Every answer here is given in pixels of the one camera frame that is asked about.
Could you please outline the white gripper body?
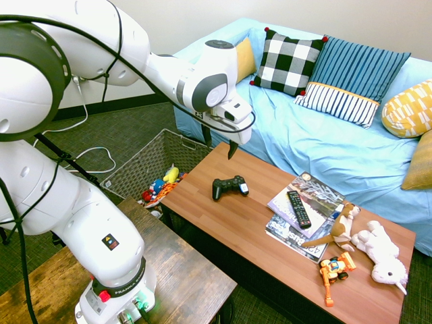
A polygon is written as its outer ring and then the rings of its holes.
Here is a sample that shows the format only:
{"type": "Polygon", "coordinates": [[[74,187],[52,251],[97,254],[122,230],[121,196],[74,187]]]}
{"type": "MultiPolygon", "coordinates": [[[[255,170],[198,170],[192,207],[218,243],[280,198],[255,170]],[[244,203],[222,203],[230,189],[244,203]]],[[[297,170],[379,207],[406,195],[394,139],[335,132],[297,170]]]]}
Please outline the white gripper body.
{"type": "Polygon", "coordinates": [[[233,140],[238,144],[246,144],[252,135],[253,118],[249,115],[243,121],[234,123],[222,117],[204,115],[204,119],[201,121],[201,125],[202,124],[225,136],[229,140],[233,140]]]}

